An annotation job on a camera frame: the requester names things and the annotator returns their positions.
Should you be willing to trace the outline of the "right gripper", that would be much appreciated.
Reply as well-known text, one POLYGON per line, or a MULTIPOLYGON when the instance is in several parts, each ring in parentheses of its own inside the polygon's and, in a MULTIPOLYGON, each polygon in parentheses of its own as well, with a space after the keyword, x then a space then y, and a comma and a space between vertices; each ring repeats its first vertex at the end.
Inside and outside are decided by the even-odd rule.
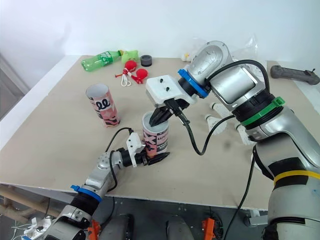
POLYGON ((152 112, 149 125, 151 127, 157 126, 167 121, 173 113, 181 113, 184 109, 189 107, 189 103, 184 99, 167 99, 160 105, 157 105, 152 112))

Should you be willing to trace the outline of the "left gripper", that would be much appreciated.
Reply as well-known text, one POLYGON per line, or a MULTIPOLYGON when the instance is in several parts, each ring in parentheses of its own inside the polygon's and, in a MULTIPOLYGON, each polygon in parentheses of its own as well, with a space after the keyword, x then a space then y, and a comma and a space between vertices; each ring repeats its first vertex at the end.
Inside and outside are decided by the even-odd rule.
POLYGON ((163 159, 168 157, 170 155, 170 152, 163 152, 160 154, 157 154, 151 158, 148 158, 146 152, 141 152, 136 154, 136 164, 137 165, 143 165, 143 166, 150 166, 156 163, 161 162, 163 159))

